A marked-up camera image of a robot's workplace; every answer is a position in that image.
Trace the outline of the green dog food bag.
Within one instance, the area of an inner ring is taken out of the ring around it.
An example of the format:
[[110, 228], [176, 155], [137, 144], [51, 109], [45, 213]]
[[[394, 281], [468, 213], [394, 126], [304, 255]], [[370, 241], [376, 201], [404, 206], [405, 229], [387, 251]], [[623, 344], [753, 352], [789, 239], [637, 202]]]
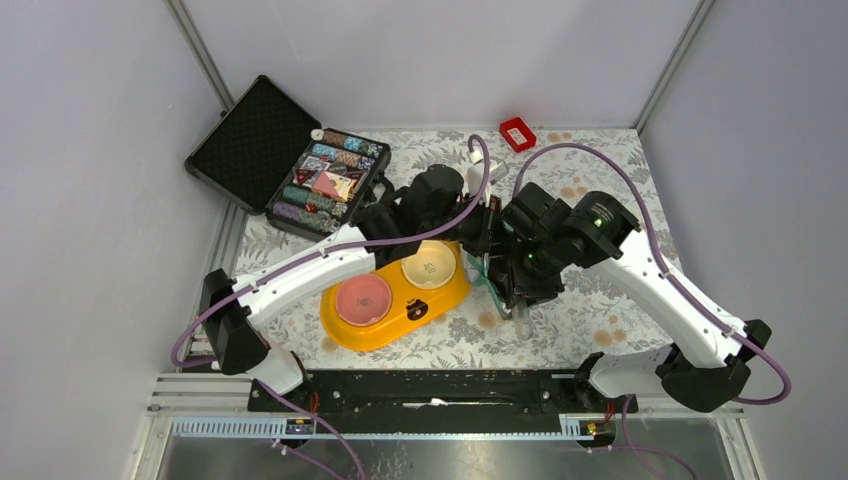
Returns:
[[487, 278], [488, 267], [486, 266], [484, 259], [482, 257], [473, 256], [464, 249], [460, 250], [460, 258], [468, 282], [473, 287], [483, 288], [492, 298], [499, 315], [504, 320], [511, 320], [511, 309], [506, 306], [504, 301], [500, 298], [493, 283]]

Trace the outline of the clear plastic scoop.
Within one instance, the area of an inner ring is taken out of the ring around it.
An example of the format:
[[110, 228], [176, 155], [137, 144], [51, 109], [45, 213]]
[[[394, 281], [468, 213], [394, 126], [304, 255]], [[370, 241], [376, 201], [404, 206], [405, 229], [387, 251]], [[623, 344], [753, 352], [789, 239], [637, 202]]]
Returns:
[[514, 324], [519, 341], [530, 340], [534, 335], [534, 326], [530, 307], [524, 300], [517, 301], [510, 309], [510, 319]]

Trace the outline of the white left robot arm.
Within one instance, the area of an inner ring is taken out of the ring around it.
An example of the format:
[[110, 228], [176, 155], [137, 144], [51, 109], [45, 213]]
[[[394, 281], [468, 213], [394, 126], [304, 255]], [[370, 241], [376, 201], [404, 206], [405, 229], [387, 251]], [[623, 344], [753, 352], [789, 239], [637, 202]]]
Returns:
[[230, 278], [204, 279], [206, 303], [198, 318], [211, 362], [225, 375], [247, 374], [272, 388], [288, 411], [309, 401], [310, 385], [296, 356], [273, 348], [267, 324], [303, 300], [351, 278], [421, 253], [426, 243], [459, 243], [481, 255], [490, 238], [491, 164], [476, 161], [460, 175], [436, 164], [418, 174], [398, 199], [371, 204], [356, 219], [272, 267]]

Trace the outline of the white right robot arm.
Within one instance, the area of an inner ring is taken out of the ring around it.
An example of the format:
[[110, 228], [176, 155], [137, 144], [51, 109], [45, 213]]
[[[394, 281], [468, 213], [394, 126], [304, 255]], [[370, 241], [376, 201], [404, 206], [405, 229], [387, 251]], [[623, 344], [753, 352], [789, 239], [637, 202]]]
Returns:
[[597, 412], [612, 398], [665, 394], [702, 413], [737, 398], [751, 375], [754, 353], [707, 318], [764, 347], [770, 327], [724, 311], [651, 250], [650, 237], [615, 197], [586, 194], [575, 207], [525, 185], [493, 229], [488, 278], [507, 307], [534, 306], [563, 292], [562, 271], [575, 266], [611, 282], [671, 338], [652, 351], [596, 352], [578, 367], [575, 402]]

